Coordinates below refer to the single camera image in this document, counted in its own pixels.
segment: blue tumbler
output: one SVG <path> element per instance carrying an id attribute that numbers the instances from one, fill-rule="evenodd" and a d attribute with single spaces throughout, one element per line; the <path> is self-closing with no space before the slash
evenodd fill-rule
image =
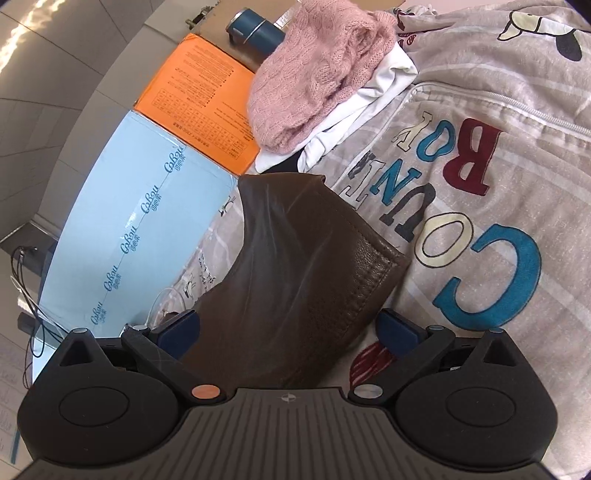
<path id="1" fill-rule="evenodd" d="M 248 43 L 267 58 L 285 38 L 285 34 L 267 19 L 250 8 L 243 8 L 226 27 L 230 39 L 236 43 Z"/>

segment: orange box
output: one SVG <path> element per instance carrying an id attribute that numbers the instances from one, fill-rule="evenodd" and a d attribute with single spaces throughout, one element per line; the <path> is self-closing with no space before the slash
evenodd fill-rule
<path id="1" fill-rule="evenodd" d="M 191 33 L 160 67 L 135 110 L 241 175 L 259 151 L 246 118 L 253 77 L 239 62 Z"/>

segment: gray circle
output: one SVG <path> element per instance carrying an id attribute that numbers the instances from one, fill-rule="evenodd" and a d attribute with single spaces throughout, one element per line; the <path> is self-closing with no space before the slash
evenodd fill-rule
<path id="1" fill-rule="evenodd" d="M 353 390 L 353 392 L 359 398 L 368 398 L 370 400 L 373 400 L 374 398 L 381 397 L 382 394 L 384 393 L 384 391 L 382 390 L 382 387 L 380 387 L 378 385 L 372 385 L 369 383 L 363 384 L 363 385 L 358 385 L 357 387 L 355 387 L 355 390 Z"/>

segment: black electronic device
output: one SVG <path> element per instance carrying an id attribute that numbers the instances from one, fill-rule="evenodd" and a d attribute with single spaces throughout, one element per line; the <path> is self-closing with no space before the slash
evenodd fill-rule
<path id="1" fill-rule="evenodd" d="M 100 340 L 75 329 L 19 409 L 34 459 L 19 478 L 553 478 L 540 460 L 556 409 L 504 330 L 462 339 L 381 315 L 416 345 L 348 398 L 340 388 L 226 394 L 145 327 Z"/>

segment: brown leather garment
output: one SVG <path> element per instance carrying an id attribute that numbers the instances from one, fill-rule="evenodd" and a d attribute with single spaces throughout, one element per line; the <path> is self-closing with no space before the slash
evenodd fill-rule
<path id="1" fill-rule="evenodd" d="M 195 304 L 199 340 L 182 361 L 203 381 L 312 388 L 379 312 L 408 260 L 324 177 L 240 177 L 244 246 Z"/>

